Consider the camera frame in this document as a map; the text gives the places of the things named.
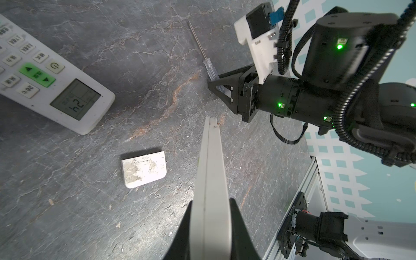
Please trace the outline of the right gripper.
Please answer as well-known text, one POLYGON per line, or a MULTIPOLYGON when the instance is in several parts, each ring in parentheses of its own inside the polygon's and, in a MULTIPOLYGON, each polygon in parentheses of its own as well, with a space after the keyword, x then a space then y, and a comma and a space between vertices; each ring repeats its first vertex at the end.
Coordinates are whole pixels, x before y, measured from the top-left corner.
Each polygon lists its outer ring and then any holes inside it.
POLYGON ((251 122, 258 111, 280 118, 290 118, 300 94, 301 81, 269 75, 260 84, 254 64, 221 74, 208 83, 209 90, 234 113, 251 122))

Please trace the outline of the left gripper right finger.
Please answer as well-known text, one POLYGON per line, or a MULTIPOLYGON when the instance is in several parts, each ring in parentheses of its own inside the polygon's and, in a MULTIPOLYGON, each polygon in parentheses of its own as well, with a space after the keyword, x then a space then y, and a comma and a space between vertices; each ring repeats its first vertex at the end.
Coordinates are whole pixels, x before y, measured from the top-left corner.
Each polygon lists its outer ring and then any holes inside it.
POLYGON ((232 224, 231 260, 260 260, 235 199, 230 198, 232 224))

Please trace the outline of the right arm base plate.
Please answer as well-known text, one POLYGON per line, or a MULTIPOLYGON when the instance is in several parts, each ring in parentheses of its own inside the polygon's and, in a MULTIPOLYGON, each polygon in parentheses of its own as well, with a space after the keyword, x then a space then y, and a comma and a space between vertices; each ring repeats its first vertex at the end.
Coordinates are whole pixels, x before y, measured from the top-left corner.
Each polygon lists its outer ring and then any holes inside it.
POLYGON ((277 241, 279 249, 285 259, 289 258, 292 246, 295 243, 294 225, 292 224, 293 215, 297 211, 307 209, 307 203, 304 193, 300 191, 295 197, 294 201, 288 208, 288 212, 282 222, 282 225, 277 233, 277 241))

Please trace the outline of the white battery cover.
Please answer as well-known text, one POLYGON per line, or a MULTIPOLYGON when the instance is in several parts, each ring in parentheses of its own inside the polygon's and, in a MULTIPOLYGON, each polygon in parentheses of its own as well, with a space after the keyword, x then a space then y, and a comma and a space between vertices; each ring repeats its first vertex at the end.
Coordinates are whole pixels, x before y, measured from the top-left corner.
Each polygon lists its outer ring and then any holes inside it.
POLYGON ((165 152, 155 152, 121 161, 125 186, 133 189, 157 180, 167 174, 165 152))

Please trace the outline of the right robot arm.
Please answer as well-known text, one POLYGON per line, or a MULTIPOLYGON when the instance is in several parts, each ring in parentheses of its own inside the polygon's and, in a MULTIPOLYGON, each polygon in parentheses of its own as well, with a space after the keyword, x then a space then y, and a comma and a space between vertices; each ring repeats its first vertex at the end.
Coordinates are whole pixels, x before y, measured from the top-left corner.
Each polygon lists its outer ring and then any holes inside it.
MULTIPOLYGON (((209 90, 250 122, 258 111, 334 130, 340 141, 386 166, 416 162, 416 89, 381 83, 416 20, 416 3, 398 16, 350 13, 336 6, 292 45, 298 1, 275 10, 257 6, 235 23, 240 44, 250 44, 253 65, 211 74, 209 90)), ((341 212, 318 216, 298 193, 276 237, 278 254, 305 257, 310 246, 343 260, 416 256, 413 223, 369 221, 341 212)))

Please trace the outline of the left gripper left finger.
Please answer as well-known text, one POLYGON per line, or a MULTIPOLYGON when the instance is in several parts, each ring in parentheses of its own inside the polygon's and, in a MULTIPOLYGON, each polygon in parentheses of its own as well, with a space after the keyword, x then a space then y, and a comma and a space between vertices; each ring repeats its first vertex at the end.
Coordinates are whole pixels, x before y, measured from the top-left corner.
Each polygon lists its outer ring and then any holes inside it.
POLYGON ((182 221, 163 260, 190 260, 189 234, 191 209, 192 201, 187 205, 182 221))

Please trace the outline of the clear handle screwdriver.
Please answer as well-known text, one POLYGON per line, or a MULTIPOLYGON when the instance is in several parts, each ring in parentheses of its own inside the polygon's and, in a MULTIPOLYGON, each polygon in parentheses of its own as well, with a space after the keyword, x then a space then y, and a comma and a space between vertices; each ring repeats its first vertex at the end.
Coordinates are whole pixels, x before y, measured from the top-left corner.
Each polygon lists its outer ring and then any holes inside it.
POLYGON ((194 36, 194 39, 197 42, 198 48, 199 48, 199 50, 200 50, 200 52, 201 52, 201 54, 202 54, 202 56, 204 58, 203 64, 204 64, 204 66, 206 68, 206 71, 208 73, 209 79, 211 81, 219 80, 219 74, 218 74, 217 70, 215 69, 215 67, 213 66, 213 64, 211 62, 211 59, 208 58, 207 55, 205 54, 205 51, 202 48, 202 45, 201 45, 201 43, 200 43, 200 41, 199 41, 199 39, 197 37, 197 34, 196 34, 196 32, 195 32, 195 30, 194 30, 194 28, 192 26, 192 23, 190 21, 188 21, 188 24, 189 24, 189 27, 191 29, 191 32, 192 32, 192 34, 194 36))

